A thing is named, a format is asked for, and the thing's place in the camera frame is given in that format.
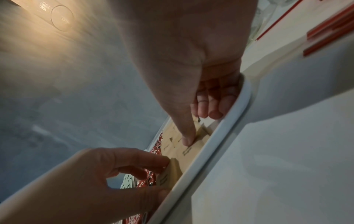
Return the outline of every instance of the white tray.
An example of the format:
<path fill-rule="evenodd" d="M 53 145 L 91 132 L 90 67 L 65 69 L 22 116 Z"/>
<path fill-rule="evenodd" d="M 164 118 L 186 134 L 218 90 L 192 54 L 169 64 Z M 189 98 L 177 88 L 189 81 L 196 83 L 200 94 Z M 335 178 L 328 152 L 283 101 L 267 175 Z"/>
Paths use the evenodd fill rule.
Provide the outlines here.
<path fill-rule="evenodd" d="M 235 104 L 232 106 L 225 118 L 220 121 L 219 125 L 217 126 L 213 134 L 210 136 L 207 143 L 204 145 L 200 153 L 194 158 L 192 164 L 175 184 L 175 186 L 173 187 L 169 195 L 165 198 L 163 203 L 153 214 L 148 224 L 160 223 L 166 217 L 168 212 L 171 210 L 177 200 L 181 197 L 183 192 L 198 174 L 200 169 L 204 166 L 209 157 L 213 154 L 213 152 L 216 150 L 222 140 L 229 133 L 233 125 L 242 115 L 243 111 L 248 105 L 250 98 L 251 84 L 248 80 L 244 79 L 242 90 Z"/>

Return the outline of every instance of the red chopstick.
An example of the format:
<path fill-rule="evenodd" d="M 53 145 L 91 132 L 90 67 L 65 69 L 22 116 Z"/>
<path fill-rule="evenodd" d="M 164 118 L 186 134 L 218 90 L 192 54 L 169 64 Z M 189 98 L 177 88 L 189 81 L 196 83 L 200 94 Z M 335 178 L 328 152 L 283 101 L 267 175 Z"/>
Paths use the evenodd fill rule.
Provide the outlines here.
<path fill-rule="evenodd" d="M 322 49 L 323 47 L 325 47 L 325 46 L 329 45 L 330 43 L 336 41 L 337 39 L 349 34 L 352 31 L 354 31 L 354 21 L 351 21 L 343 28 L 339 29 L 338 31 L 335 31 L 334 33 L 330 34 L 329 36 L 327 36 L 323 40 L 320 40 L 316 44 L 305 49 L 303 51 L 303 56 L 306 57 L 310 54 L 315 53 L 316 51 Z"/>
<path fill-rule="evenodd" d="M 325 31 L 331 25 L 333 25 L 335 22 L 337 22 L 341 18 L 347 16 L 348 14 L 350 14 L 353 11 L 354 11 L 354 3 L 351 4 L 350 6 L 344 8 L 339 13 L 337 13 L 337 14 L 331 16 L 330 18 L 326 19 L 325 21 L 323 21 L 322 23 L 317 25 L 315 28 L 313 28 L 310 31 L 308 31 L 307 32 L 307 39 L 310 39 L 310 38 L 318 35 L 319 33 Z"/>
<path fill-rule="evenodd" d="M 261 39 L 271 28 L 273 28 L 280 20 L 282 20 L 287 14 L 289 14 L 300 2 L 303 0 L 298 0 L 291 8 L 289 8 L 279 19 L 277 19 L 266 31 L 264 31 L 256 40 Z"/>

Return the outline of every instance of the hand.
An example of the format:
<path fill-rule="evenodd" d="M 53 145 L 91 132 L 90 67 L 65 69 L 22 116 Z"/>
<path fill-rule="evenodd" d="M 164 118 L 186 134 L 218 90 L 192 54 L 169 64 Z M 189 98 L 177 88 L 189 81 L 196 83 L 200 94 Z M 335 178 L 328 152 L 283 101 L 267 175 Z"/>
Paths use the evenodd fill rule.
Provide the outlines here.
<path fill-rule="evenodd" d="M 126 48 L 191 145 L 197 117 L 220 119 L 239 95 L 257 0 L 109 0 Z"/>
<path fill-rule="evenodd" d="M 160 187 L 112 189 L 106 178 L 160 173 L 166 156 L 138 149 L 86 149 L 0 204 L 0 223 L 113 223 L 157 209 L 168 194 Z"/>

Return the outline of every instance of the gray surface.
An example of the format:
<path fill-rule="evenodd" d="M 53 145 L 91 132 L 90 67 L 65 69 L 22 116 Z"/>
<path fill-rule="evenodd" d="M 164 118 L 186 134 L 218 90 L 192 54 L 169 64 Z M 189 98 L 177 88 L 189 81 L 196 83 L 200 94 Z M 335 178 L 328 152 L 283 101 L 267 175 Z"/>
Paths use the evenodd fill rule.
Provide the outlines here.
<path fill-rule="evenodd" d="M 61 2 L 77 18 L 72 33 L 0 2 L 0 201 L 80 149 L 145 150 L 167 117 L 104 1 Z"/>
<path fill-rule="evenodd" d="M 341 46 L 332 46 L 306 59 L 299 56 L 273 70 L 261 80 L 253 80 L 253 97 L 243 117 L 235 124 L 233 130 L 194 179 L 163 223 L 192 223 L 191 196 L 220 157 L 229 149 L 231 143 L 246 124 L 297 111 L 354 88 L 353 61 L 354 42 L 350 42 Z M 348 164 L 354 164 L 354 158 L 348 158 L 348 160 L 347 166 L 342 164 L 344 170 L 353 169 L 352 165 L 348 166 Z M 296 173 L 288 173 L 286 178 L 297 179 L 297 177 Z M 325 207 L 330 208 L 332 203 L 340 202 L 343 197 L 347 197 L 347 195 L 341 194 L 340 198 L 337 198 L 336 193 L 341 193 L 340 189 L 348 184 L 348 178 L 350 177 L 345 175 L 339 177 L 340 182 L 338 182 L 337 188 L 326 192 L 327 195 L 324 195 L 326 200 L 323 201 Z M 276 188 L 274 191 L 281 197 L 281 200 L 286 200 L 287 196 L 292 194 L 292 192 L 282 194 L 281 188 Z M 335 212 L 325 210 L 330 222 L 346 223 L 345 220 L 348 220 L 348 216 L 353 213 L 352 208 L 346 207 L 346 205 L 341 206 L 351 213 L 346 214 L 346 216 L 343 216 L 343 214 L 338 216 Z M 256 220 L 256 223 L 262 223 L 262 220 Z"/>

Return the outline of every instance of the concrete floor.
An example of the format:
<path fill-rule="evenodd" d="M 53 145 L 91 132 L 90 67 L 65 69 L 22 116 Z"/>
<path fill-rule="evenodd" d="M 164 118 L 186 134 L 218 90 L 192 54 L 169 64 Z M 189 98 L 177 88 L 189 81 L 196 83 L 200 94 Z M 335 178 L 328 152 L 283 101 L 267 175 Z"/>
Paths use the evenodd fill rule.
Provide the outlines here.
<path fill-rule="evenodd" d="M 105 1 L 61 3 L 76 16 L 69 33 L 0 2 L 0 201 L 80 149 L 146 149 L 167 117 Z"/>

